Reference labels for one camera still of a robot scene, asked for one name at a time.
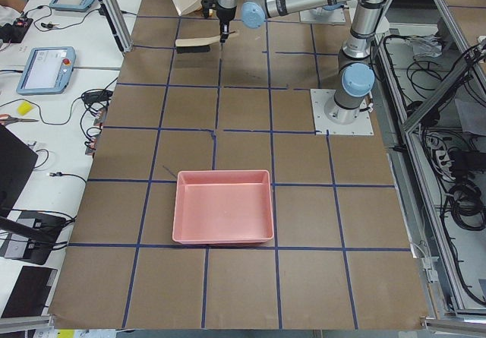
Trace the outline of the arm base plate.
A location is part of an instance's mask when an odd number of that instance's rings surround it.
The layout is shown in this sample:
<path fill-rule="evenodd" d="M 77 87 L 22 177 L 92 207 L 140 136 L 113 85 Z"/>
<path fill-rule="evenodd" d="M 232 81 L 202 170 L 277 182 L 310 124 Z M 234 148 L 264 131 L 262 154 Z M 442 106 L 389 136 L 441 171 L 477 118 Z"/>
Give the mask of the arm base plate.
<path fill-rule="evenodd" d="M 334 89 L 311 89 L 314 131 L 320 135 L 373 136 L 370 112 L 366 99 L 357 109 L 337 106 Z"/>
<path fill-rule="evenodd" d="M 299 12 L 300 21 L 306 24 L 344 25 L 346 16 L 343 6 L 313 8 Z"/>

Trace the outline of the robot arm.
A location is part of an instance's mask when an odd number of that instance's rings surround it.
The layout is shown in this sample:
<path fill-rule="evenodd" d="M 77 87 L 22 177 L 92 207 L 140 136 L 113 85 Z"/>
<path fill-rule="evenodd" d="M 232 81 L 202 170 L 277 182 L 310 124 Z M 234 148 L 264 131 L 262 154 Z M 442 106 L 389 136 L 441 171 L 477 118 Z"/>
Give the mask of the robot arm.
<path fill-rule="evenodd" d="M 258 28 L 273 17 L 302 11 L 335 11 L 355 3 L 349 35 L 339 51 L 339 82 L 332 99 L 324 106 L 325 116 L 335 124 L 349 125 L 360 112 L 363 99 L 371 92 L 376 76 L 366 65 L 371 41 L 387 11 L 388 0 L 216 0 L 221 41 L 229 37 L 229 26 L 237 12 L 248 28 Z"/>

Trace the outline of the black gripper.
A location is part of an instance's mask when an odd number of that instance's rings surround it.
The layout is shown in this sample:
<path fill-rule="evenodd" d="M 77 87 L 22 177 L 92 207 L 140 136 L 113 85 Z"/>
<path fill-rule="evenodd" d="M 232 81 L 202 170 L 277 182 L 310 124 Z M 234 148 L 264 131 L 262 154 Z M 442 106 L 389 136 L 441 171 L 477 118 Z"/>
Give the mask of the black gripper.
<path fill-rule="evenodd" d="M 219 19 L 219 43 L 224 44 L 229 39 L 229 28 L 231 21 L 235 18 L 235 7 L 224 8 L 221 5 L 217 5 L 216 16 Z"/>
<path fill-rule="evenodd" d="M 209 18 L 216 12 L 217 0 L 201 0 L 200 3 L 204 18 Z"/>

